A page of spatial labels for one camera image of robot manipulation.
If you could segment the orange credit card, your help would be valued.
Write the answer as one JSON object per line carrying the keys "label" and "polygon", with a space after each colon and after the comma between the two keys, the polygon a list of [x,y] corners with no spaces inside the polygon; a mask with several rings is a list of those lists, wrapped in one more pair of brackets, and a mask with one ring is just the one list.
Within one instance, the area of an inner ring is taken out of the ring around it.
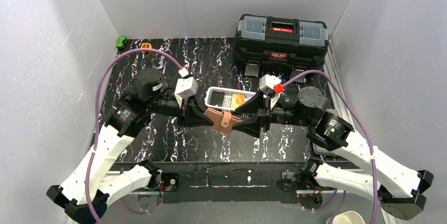
{"label": "orange credit card", "polygon": [[231,108],[236,109],[245,103],[246,96],[240,93],[233,93],[231,96]]}

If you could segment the brown leather card holder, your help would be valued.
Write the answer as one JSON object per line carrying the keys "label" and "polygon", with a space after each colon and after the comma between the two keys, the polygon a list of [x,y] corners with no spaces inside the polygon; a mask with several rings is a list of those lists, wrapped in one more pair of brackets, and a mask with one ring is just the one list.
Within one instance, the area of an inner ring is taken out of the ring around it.
{"label": "brown leather card holder", "polygon": [[213,122],[213,125],[210,126],[212,129],[226,134],[231,133],[233,131],[232,127],[241,122],[240,118],[228,111],[207,108],[204,115]]}

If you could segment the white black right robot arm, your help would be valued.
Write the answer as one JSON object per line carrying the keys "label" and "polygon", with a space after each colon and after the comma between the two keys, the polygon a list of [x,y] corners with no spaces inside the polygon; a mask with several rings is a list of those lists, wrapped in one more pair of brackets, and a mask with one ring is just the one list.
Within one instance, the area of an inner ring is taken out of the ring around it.
{"label": "white black right robot arm", "polygon": [[410,169],[379,150],[364,134],[328,109],[329,99],[319,89],[301,89],[293,105],[281,102],[278,93],[263,91],[235,93],[230,100],[232,110],[248,115],[234,124],[234,130],[258,137],[271,123],[305,126],[311,143],[364,171],[352,173],[310,159],[294,178],[285,179],[290,189],[320,186],[344,190],[371,198],[401,220],[411,220],[424,210],[424,192],[432,185],[433,174]]}

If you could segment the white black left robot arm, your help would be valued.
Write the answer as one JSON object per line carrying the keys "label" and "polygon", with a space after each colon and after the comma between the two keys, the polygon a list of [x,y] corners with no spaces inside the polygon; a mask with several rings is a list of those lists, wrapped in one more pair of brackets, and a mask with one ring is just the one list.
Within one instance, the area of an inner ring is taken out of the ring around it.
{"label": "white black left robot arm", "polygon": [[151,121],[153,114],[176,117],[178,126],[212,126],[195,99],[198,83],[186,69],[175,86],[164,87],[155,68],[140,71],[104,118],[95,141],[74,172],[46,195],[77,223],[98,223],[109,205],[137,189],[163,190],[162,171],[144,160],[129,171],[105,180],[122,151]]}

